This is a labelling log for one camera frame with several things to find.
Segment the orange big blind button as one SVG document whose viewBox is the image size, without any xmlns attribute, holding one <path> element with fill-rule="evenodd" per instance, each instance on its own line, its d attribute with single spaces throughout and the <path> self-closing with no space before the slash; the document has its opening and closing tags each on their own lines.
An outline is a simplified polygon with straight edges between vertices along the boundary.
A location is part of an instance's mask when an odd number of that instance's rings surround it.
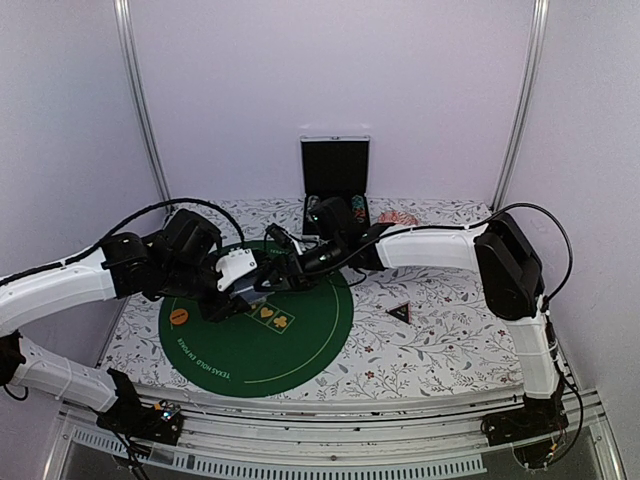
<svg viewBox="0 0 640 480">
<path fill-rule="evenodd" d="M 173 326 L 184 325 L 189 319 L 189 312 L 186 309 L 179 308 L 171 311 L 169 322 Z"/>
</svg>

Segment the blue playing card deck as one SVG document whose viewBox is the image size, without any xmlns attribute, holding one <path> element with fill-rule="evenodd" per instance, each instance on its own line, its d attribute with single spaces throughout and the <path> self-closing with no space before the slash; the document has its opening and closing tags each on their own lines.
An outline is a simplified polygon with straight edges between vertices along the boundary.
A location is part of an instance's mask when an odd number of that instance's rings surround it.
<svg viewBox="0 0 640 480">
<path fill-rule="evenodd" d="M 264 302 L 271 292 L 259 291 L 254 286 L 255 281 L 253 279 L 239 279 L 233 285 L 233 295 L 244 300 L 249 305 L 259 304 Z"/>
</svg>

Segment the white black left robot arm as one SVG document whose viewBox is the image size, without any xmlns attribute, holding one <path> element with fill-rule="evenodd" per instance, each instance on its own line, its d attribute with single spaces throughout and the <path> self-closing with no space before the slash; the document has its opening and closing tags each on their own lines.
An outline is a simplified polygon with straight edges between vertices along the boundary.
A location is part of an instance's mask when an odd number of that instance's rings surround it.
<svg viewBox="0 0 640 480">
<path fill-rule="evenodd" d="M 237 283 L 257 272 L 249 248 L 227 253 L 217 234 L 118 234 L 95 248 L 1 281 L 1 386 L 40 390 L 82 404 L 111 419 L 128 434 L 148 426 L 129 377 L 91 368 L 50 352 L 26 338 L 21 327 L 70 308 L 142 294 L 151 301 L 185 298 L 223 320 L 247 309 Z"/>
</svg>

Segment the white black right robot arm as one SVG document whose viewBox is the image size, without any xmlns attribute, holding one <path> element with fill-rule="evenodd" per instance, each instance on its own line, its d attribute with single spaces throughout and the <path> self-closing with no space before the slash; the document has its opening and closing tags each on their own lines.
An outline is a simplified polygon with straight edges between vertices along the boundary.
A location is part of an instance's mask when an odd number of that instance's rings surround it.
<svg viewBox="0 0 640 480">
<path fill-rule="evenodd" d="M 317 219 L 322 244 L 297 253 L 292 238 L 276 225 L 267 234 L 284 254 L 262 264 L 256 291 L 304 291 L 343 266 L 382 271 L 400 267 L 444 267 L 474 271 L 482 282 L 488 309 L 511 334 L 524 379 L 524 395 L 533 400 L 517 415 L 517 427 L 537 436 L 556 417 L 549 400 L 559 390 L 555 338 L 549 323 L 538 255 L 507 213 L 473 225 L 402 226 L 376 223 L 368 229 L 337 227 Z"/>
</svg>

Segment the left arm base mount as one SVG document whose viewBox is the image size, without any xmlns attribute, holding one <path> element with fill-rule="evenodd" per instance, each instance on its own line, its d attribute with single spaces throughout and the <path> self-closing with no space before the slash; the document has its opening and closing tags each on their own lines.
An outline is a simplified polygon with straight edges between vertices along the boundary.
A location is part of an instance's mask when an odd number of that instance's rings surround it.
<svg viewBox="0 0 640 480">
<path fill-rule="evenodd" d="M 125 373 L 112 368 L 107 373 L 115 383 L 116 401 L 105 412 L 96 413 L 97 426 L 127 438 L 176 446 L 184 423 L 180 405 L 161 400 L 145 406 Z"/>
</svg>

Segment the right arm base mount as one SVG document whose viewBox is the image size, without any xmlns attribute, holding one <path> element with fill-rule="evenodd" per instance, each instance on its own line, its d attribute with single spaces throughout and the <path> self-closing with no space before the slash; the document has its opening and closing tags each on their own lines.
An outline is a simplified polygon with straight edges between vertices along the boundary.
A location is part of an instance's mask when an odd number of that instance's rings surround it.
<svg viewBox="0 0 640 480">
<path fill-rule="evenodd" d="M 490 446 L 531 440 L 544 436 L 545 440 L 516 447 L 516 461 L 529 470 L 548 467 L 554 460 L 559 443 L 569 421 L 561 400 L 523 397 L 523 406 L 492 413 L 482 418 L 480 430 Z"/>
</svg>

